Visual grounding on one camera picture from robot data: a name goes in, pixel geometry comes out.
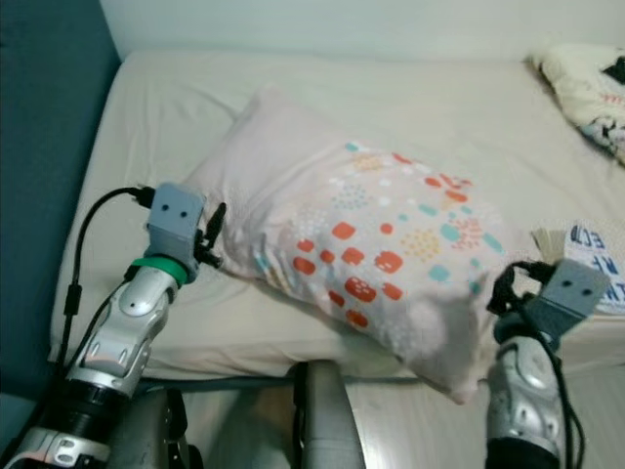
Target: pillowcase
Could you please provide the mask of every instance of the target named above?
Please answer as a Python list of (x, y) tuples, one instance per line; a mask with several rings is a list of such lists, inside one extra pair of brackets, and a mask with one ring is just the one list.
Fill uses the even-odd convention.
[(477, 390), (485, 306), (521, 243), (470, 180), (266, 88), (187, 184), (207, 196), (206, 219), (228, 204), (225, 269), (369, 334), (456, 402)]
[(625, 163), (625, 49), (561, 44), (533, 54), (532, 62), (566, 118)]

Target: bed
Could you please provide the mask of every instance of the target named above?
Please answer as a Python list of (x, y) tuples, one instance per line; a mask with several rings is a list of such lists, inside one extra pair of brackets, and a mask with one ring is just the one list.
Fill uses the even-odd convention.
[[(381, 146), (475, 179), (522, 229), (592, 222), (625, 263), (625, 171), (564, 121), (548, 88), (525, 64), (136, 52), (110, 90), (65, 247), (51, 359), (62, 335), (79, 224), (91, 204), (117, 187), (185, 179), (268, 82)], [(127, 266), (143, 254), (146, 216), (136, 204), (116, 200), (94, 220), (70, 351)], [(625, 317), (595, 315), (565, 337), (567, 372), (625, 362), (624, 337)], [(349, 376), (413, 377), (371, 339), (315, 308), (203, 266), (171, 308), (146, 376), (281, 377), (295, 363), (314, 359), (336, 361)]]

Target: white wall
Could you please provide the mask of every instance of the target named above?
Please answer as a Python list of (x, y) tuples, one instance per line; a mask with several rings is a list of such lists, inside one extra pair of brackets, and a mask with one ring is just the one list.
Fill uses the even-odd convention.
[(120, 55), (154, 48), (521, 59), (550, 41), (625, 45), (625, 0), (101, 0)]

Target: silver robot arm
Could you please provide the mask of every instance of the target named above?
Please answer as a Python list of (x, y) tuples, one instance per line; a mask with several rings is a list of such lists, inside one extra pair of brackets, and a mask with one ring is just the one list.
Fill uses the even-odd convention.
[(500, 316), (494, 330), (500, 348), (488, 373), (486, 468), (557, 469), (561, 461), (572, 467), (565, 384), (552, 359), (562, 335), (593, 313), (609, 280), (570, 260), (520, 267), (544, 287), (517, 298), (513, 266), (495, 283), (489, 309)]
[(111, 295), (104, 319), (6, 468), (105, 467), (108, 440), (135, 393), (169, 305), (185, 283), (195, 280), (200, 262), (220, 265), (210, 251), (226, 206), (220, 205), (203, 233), (198, 223), (204, 202), (182, 186), (156, 190), (146, 256), (133, 263), (130, 281)]

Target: black joint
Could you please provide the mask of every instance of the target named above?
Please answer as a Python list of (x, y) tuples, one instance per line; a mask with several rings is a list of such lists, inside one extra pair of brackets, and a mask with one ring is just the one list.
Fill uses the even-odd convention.
[(513, 337), (534, 337), (535, 332), (525, 323), (511, 323), (505, 326), (495, 326), (495, 340), (498, 344), (503, 344)]
[(78, 314), (81, 294), (82, 286), (78, 283), (71, 283), (69, 285), (67, 288), (67, 296), (65, 296), (65, 308), (62, 312), (65, 316), (76, 316)]
[(181, 393), (178, 389), (168, 389), (167, 405), (171, 411), (171, 422), (169, 423), (168, 437), (171, 441), (177, 441), (185, 435), (188, 426), (183, 393)]
[(546, 449), (515, 438), (495, 439), (487, 445), (486, 469), (558, 469), (558, 458)]
[(106, 463), (93, 456), (81, 454), (78, 456), (74, 469), (105, 469)]
[(224, 259), (221, 257), (217, 257), (215, 254), (212, 254), (207, 251), (202, 251), (198, 253), (197, 260), (199, 262), (203, 262), (204, 264), (208, 264), (215, 269), (219, 269), (224, 264)]
[(136, 200), (142, 207), (151, 208), (155, 193), (156, 189), (145, 186), (137, 190)]
[(130, 266), (126, 270), (126, 273), (124, 274), (124, 282), (132, 281), (132, 279), (135, 277), (135, 275), (139, 271), (139, 268), (140, 268), (139, 266)]
[(538, 280), (545, 284), (554, 275), (556, 268), (557, 266), (552, 266), (551, 264), (546, 264), (544, 262), (534, 262), (529, 266), (527, 272), (534, 280)]
[(83, 381), (64, 381), (51, 394), (38, 426), (94, 442), (108, 442), (130, 399)]
[(222, 230), (222, 225), (224, 224), (224, 219), (226, 218), (226, 210), (226, 204), (223, 202), (220, 203), (217, 210), (215, 210), (215, 213), (206, 224), (206, 233), (204, 234), (204, 238), (208, 239), (208, 249), (213, 248), (215, 241), (217, 240), (217, 236), (219, 236), (219, 233)]
[(167, 465), (169, 469), (186, 469), (178, 443), (170, 443), (167, 446), (167, 457), (169, 459), (169, 464)]
[(510, 308), (519, 299), (515, 295), (512, 288), (515, 282), (515, 265), (511, 264), (506, 270), (495, 280), (493, 292), (486, 309), (497, 316), (502, 316), (510, 310)]
[(306, 382), (308, 373), (308, 363), (301, 362), (295, 366), (295, 376), (293, 378), (293, 404), (296, 407), (304, 408), (306, 406)]

